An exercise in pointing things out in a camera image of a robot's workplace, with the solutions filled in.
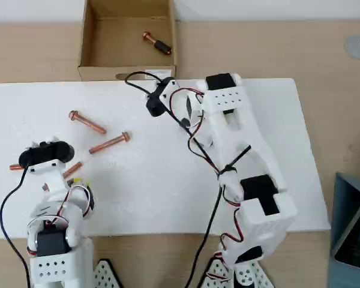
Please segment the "white wall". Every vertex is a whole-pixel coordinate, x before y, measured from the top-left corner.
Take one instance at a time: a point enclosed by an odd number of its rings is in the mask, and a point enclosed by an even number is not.
[[[360,0],[175,0],[181,20],[360,19]],[[78,21],[84,0],[0,0],[0,22]]]

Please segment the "perforated white bracket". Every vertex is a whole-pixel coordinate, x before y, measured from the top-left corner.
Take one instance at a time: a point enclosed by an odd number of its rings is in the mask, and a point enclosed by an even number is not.
[[[120,288],[114,271],[106,260],[99,261],[94,271],[94,277],[95,288]]]
[[[274,288],[272,282],[257,261],[236,264],[233,270],[237,283],[242,287]],[[226,275],[233,274],[226,271],[220,260],[212,261],[208,272],[221,277],[225,277],[224,273]],[[232,276],[228,276],[228,280],[205,277],[201,288],[234,288],[234,286],[235,279]]]
[[[202,109],[208,113],[231,110],[241,107],[247,95],[242,86],[206,91],[203,97]]]
[[[75,281],[81,284],[80,288],[92,288],[92,256],[92,240],[85,238],[69,253],[31,258],[32,282],[38,285]]]
[[[272,282],[269,280],[264,270],[261,268],[258,261],[249,262],[252,273],[255,276],[256,284],[258,288],[275,288]]]

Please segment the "bolt head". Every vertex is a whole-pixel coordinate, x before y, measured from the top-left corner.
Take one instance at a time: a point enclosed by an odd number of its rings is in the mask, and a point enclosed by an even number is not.
[[[123,133],[121,133],[123,136],[124,136],[124,140],[126,141],[126,142],[128,142],[130,139],[131,139],[131,137],[130,137],[130,135],[128,134],[128,132],[123,132]]]
[[[75,118],[76,118],[76,116],[77,116],[78,113],[79,113],[79,112],[76,111],[76,110],[72,110],[72,111],[70,112],[69,117],[71,118],[72,121],[75,120]]]
[[[142,37],[145,39],[147,36],[151,36],[151,33],[145,31],[145,32],[142,34]]]

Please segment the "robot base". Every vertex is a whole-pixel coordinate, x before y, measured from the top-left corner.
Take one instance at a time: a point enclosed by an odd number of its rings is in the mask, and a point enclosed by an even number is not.
[[[100,259],[94,271],[95,288],[122,288],[109,259]]]
[[[236,264],[233,277],[228,280],[209,277],[207,272],[219,277],[229,274],[220,259],[211,258],[197,288],[274,288],[257,261]]]

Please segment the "cardboard box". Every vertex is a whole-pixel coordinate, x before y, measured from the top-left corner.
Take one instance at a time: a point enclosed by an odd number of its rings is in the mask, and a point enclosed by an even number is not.
[[[164,55],[143,40],[144,31],[172,47],[172,54]],[[82,80],[123,80],[131,72],[146,70],[157,70],[159,77],[175,75],[172,0],[86,0],[79,64]]]

